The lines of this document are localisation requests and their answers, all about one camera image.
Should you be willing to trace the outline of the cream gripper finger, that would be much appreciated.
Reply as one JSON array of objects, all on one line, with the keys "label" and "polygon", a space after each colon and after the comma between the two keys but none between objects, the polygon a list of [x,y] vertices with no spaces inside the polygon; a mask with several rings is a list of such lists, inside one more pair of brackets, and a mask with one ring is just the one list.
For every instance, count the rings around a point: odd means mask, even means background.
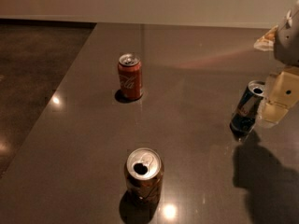
[{"label": "cream gripper finger", "polygon": [[286,66],[265,81],[264,98],[258,109],[257,123],[263,128],[279,124],[299,102],[299,67]]},{"label": "cream gripper finger", "polygon": [[272,27],[268,32],[256,40],[253,47],[261,51],[273,51],[277,30],[277,25]]}]

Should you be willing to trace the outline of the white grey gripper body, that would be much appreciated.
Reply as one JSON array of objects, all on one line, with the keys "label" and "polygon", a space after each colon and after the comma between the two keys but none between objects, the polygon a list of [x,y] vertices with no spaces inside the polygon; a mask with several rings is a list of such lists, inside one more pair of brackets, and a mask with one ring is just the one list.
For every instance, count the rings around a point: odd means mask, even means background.
[{"label": "white grey gripper body", "polygon": [[299,65],[299,0],[287,11],[278,25],[274,56],[286,65]]}]

